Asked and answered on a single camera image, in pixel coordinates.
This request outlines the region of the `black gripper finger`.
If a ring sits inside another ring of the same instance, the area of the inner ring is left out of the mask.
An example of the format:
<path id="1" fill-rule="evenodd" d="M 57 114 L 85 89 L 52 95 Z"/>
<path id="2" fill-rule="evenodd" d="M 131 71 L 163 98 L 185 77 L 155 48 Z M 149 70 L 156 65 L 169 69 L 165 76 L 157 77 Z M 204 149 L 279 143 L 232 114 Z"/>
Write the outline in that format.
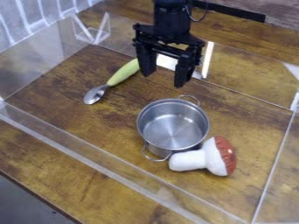
<path id="1" fill-rule="evenodd" d="M 144 45 L 137 45 L 135 49 L 141 74 L 148 77 L 156 71 L 156 52 Z"/>
<path id="2" fill-rule="evenodd" d="M 195 67 L 199 65 L 196 57 L 191 54 L 183 54 L 177 59 L 175 66 L 173 86 L 181 88 L 189 81 Z"/>

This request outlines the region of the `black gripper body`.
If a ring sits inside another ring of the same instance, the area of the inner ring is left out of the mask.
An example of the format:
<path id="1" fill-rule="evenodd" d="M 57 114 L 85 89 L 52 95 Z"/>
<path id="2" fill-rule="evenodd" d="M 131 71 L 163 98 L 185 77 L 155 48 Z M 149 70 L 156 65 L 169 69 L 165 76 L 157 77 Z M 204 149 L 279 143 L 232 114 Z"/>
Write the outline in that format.
<path id="1" fill-rule="evenodd" d="M 205 43 L 191 34 L 192 3 L 189 0 L 153 0 L 153 23 L 133 25 L 133 46 L 147 46 L 168 57 L 179 59 L 191 54 L 201 60 Z"/>

